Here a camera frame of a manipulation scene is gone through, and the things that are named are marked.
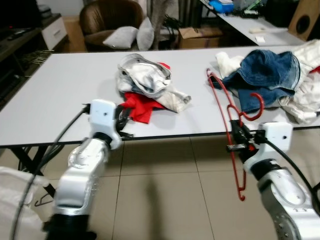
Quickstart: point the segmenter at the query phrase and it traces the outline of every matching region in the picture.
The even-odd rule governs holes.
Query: brown leather armchair
[[[117,28],[139,28],[143,21],[139,3],[130,0],[96,0],[86,5],[80,13],[80,26],[88,52],[113,52],[103,44]]]

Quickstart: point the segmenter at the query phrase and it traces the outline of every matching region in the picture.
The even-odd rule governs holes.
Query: red clothes hanger
[[[260,109],[259,109],[259,112],[255,115],[255,116],[249,116],[247,115],[245,112],[243,111],[240,111],[237,106],[234,104],[234,102],[232,101],[230,95],[229,95],[229,92],[228,90],[226,89],[225,85],[223,84],[223,82],[221,81],[220,78],[218,78],[213,72],[210,71],[210,69],[207,69],[206,70],[206,75],[207,75],[207,80],[213,90],[213,94],[215,96],[215,99],[216,99],[216,102],[218,104],[218,107],[220,109],[220,112],[221,112],[221,116],[222,116],[222,119],[223,119],[223,123],[224,123],[224,127],[225,127],[225,131],[226,131],[226,137],[228,139],[228,144],[229,145],[233,145],[233,142],[231,140],[231,136],[230,136],[230,133],[229,133],[229,129],[228,129],[228,125],[227,125],[227,121],[226,121],[226,118],[225,118],[225,115],[223,113],[223,110],[222,110],[222,107],[221,107],[221,104],[220,104],[220,101],[219,101],[219,98],[218,98],[218,95],[217,95],[217,91],[213,85],[213,81],[215,82],[218,82],[219,85],[221,86],[221,88],[223,89],[228,101],[229,101],[229,104],[228,106],[226,107],[227,108],[227,111],[228,111],[228,115],[229,115],[229,120],[232,120],[232,116],[231,116],[231,112],[230,112],[230,109],[234,109],[238,115],[238,118],[239,118],[239,123],[240,123],[240,127],[242,126],[243,124],[243,121],[241,119],[241,117],[243,116],[245,119],[247,119],[248,121],[254,121],[258,118],[260,118],[260,116],[262,115],[263,111],[264,111],[264,108],[265,108],[265,104],[264,104],[264,100],[263,98],[257,94],[257,93],[251,93],[251,96],[252,97],[256,97],[258,98],[259,100],[259,103],[260,103]],[[246,189],[246,179],[247,179],[247,176],[246,176],[246,172],[245,170],[243,170],[243,174],[242,174],[242,186],[240,186],[239,184],[239,178],[238,178],[238,174],[237,174],[237,169],[236,169],[236,158],[235,158],[235,153],[234,152],[230,152],[230,156],[231,156],[231,159],[232,159],[232,166],[233,166],[233,173],[234,173],[234,177],[235,177],[235,184],[236,184],[236,189],[237,189],[237,194],[238,194],[238,197],[241,201],[244,201],[246,199],[246,197],[241,193],[243,192],[245,189]]]

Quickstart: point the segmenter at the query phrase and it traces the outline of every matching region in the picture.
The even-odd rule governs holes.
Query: wall
[[[37,0],[38,4],[46,4],[52,13],[62,16],[77,16],[84,7],[83,0]]]

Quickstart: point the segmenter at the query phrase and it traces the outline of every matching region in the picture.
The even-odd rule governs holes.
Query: white drawer
[[[42,30],[42,36],[49,50],[52,50],[65,36],[67,31],[62,17]]]

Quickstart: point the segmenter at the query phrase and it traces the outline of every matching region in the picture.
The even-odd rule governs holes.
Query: blue object
[[[214,10],[221,14],[231,13],[234,10],[233,3],[222,3],[219,0],[212,0],[209,2],[209,5],[211,5]]]
[[[236,89],[241,110],[253,112],[260,103],[251,93],[258,93],[266,108],[281,97],[292,97],[300,79],[300,64],[291,51],[275,54],[254,50],[241,62],[240,68],[223,79],[226,88]]]

